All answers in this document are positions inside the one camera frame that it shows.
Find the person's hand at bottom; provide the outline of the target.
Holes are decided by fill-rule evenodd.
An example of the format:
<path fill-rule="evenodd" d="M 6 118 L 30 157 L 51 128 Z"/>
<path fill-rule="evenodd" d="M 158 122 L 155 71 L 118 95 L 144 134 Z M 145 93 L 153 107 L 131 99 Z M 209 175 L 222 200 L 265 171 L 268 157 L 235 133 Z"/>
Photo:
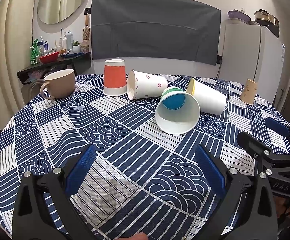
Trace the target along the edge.
<path fill-rule="evenodd" d="M 140 232 L 130 237 L 119 238 L 118 240 L 148 240 L 148 236 L 144 232 Z"/>

